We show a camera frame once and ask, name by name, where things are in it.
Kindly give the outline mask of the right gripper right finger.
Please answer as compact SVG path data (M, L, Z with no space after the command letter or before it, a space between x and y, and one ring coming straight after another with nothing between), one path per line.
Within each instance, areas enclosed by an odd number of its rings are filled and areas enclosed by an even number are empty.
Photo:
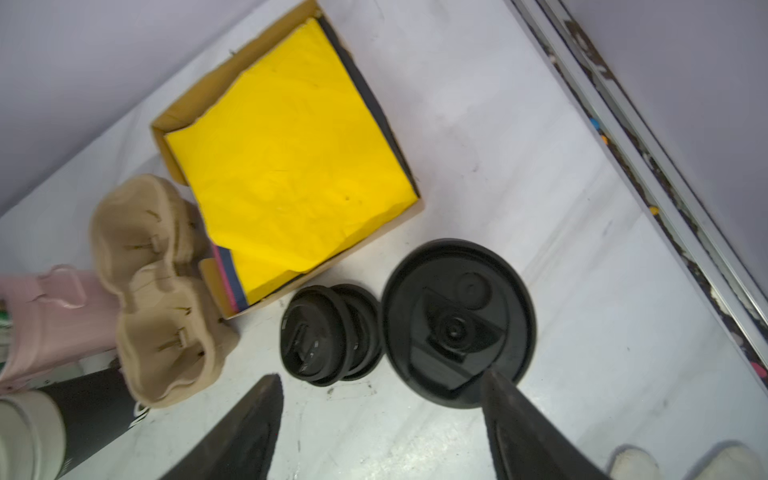
M498 479L606 479L496 369L481 379L481 406Z

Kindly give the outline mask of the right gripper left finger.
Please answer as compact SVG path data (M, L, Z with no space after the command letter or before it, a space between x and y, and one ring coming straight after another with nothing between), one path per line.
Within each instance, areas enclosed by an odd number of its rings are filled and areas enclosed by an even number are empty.
M280 377L262 377L164 477L265 479L275 452L283 407Z

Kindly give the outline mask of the single black cup lid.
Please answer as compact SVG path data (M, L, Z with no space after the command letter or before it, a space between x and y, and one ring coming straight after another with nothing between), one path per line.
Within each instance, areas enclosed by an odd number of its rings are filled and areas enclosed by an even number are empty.
M498 254L444 238L409 253L386 282L379 307L386 357L417 395L453 409L481 404L481 380L497 369L514 383L532 360L533 301Z

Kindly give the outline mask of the stack of paper cups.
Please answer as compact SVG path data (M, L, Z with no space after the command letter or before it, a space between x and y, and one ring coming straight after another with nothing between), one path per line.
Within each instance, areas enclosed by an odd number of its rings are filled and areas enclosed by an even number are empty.
M58 479L138 425L120 370L106 369L1 397L1 477Z

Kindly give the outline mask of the stack of black lids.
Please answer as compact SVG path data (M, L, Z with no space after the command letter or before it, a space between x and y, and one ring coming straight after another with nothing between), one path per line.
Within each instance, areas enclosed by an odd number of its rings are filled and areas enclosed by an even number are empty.
M284 368L316 387L367 376L383 356L379 308L376 297L355 284L299 290L281 321Z

